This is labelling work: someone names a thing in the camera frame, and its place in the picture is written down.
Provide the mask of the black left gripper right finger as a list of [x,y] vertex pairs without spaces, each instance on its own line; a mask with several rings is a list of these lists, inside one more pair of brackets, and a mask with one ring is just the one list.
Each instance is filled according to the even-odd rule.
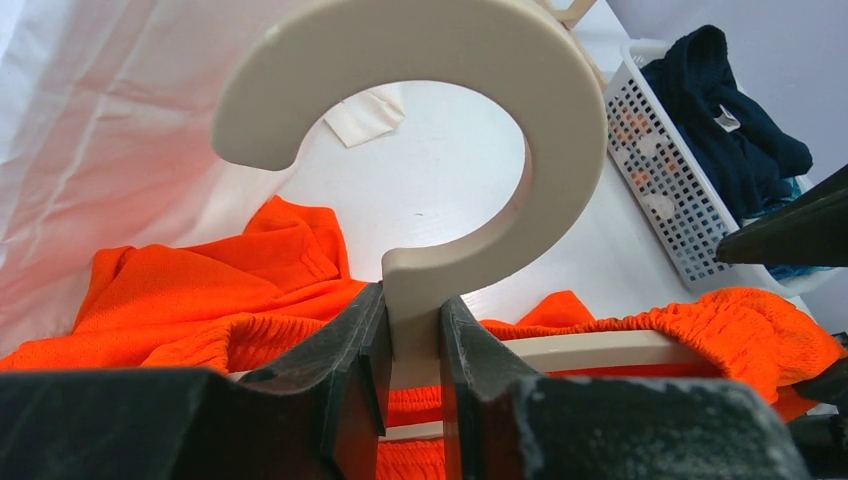
[[746,385],[546,376],[458,298],[440,310],[450,479],[806,479],[784,422]]

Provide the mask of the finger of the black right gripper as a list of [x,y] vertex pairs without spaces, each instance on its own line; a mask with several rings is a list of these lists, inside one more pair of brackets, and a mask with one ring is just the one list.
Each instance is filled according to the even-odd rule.
[[716,258],[729,264],[845,267],[847,168],[725,237]]

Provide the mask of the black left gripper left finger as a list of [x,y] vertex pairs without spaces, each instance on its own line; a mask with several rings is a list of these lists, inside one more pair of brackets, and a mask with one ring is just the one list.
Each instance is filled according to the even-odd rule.
[[1,377],[5,479],[372,479],[392,370],[381,284],[268,364]]

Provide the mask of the navy blue shorts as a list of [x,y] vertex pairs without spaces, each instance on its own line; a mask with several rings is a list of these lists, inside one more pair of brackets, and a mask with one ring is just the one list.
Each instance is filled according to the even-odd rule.
[[790,179],[811,169],[807,145],[739,90],[718,27],[679,38],[641,73],[735,219],[789,198]]

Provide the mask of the orange shorts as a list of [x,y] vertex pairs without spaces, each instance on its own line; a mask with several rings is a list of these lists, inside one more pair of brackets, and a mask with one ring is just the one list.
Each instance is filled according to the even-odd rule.
[[[28,341],[3,371],[261,367],[314,334],[362,290],[333,211],[266,202],[236,236],[184,248],[96,253],[87,294],[65,335]],[[516,324],[488,320],[500,340],[655,330],[701,356],[695,364],[610,367],[610,376],[725,377],[751,386],[785,421],[813,407],[794,385],[846,357],[841,344],[784,298],[725,288],[623,318],[597,319],[570,291],[548,295]]]

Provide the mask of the clear plastic basket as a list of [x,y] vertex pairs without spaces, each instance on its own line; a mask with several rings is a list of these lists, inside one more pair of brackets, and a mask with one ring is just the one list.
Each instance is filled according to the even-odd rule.
[[695,293],[746,286],[786,298],[811,292],[838,269],[776,279],[763,265],[716,260],[718,244],[739,225],[642,75],[670,43],[627,40],[603,93],[607,149],[684,284]]

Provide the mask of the wooden hanger of orange shorts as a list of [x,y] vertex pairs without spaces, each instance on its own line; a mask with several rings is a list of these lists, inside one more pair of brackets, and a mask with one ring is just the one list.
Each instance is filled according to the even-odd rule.
[[[411,97],[399,133],[342,164],[308,152],[333,104],[384,85]],[[353,271],[386,289],[397,394],[437,383],[455,295],[510,320],[557,290],[601,316],[691,300],[605,138],[589,63],[533,1],[308,1],[234,69],[211,131],[222,159],[298,164],[295,197],[337,209]]]

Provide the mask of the white shorts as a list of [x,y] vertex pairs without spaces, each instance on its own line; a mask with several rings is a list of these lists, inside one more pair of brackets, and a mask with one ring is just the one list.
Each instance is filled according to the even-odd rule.
[[1,5],[1,351],[67,334],[94,254],[197,242],[257,186],[209,145],[228,72],[290,1]]

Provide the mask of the blue patterned shorts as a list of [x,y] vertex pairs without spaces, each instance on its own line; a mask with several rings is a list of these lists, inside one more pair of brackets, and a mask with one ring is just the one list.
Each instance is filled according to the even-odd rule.
[[760,262],[778,281],[816,275],[847,265],[847,181],[833,177],[815,188],[805,176],[788,179],[789,197],[745,218],[721,245],[719,256],[742,264]]

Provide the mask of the wooden clothes rack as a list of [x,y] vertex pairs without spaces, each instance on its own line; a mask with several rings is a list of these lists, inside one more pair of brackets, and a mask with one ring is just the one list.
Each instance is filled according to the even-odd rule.
[[574,31],[575,27],[594,6],[596,1],[573,0],[566,8],[556,7],[550,0],[536,0],[536,3],[542,6],[559,24],[563,26],[574,41],[583,59],[589,65],[601,91],[604,92],[609,85],[609,82],[598,65],[594,62],[591,55],[585,49],[583,43],[579,40],[577,33]]

